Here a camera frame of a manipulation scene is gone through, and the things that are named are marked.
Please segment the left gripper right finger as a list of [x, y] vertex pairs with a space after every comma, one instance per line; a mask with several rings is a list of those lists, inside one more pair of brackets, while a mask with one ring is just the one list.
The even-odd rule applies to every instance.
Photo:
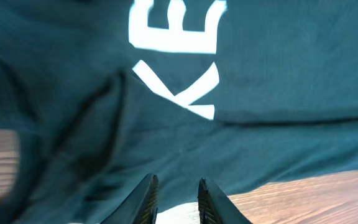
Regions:
[[202, 178], [198, 187], [201, 224], [252, 224], [210, 178]]

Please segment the black t-shirt white letters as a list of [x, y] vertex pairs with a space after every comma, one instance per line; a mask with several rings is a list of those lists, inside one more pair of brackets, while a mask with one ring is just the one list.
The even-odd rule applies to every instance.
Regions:
[[0, 1], [0, 129], [0, 223], [358, 170], [358, 1]]

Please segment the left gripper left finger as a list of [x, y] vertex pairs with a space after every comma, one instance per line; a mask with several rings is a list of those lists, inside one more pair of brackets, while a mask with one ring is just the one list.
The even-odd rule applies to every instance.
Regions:
[[155, 224], [158, 212], [158, 178], [147, 174], [101, 224]]

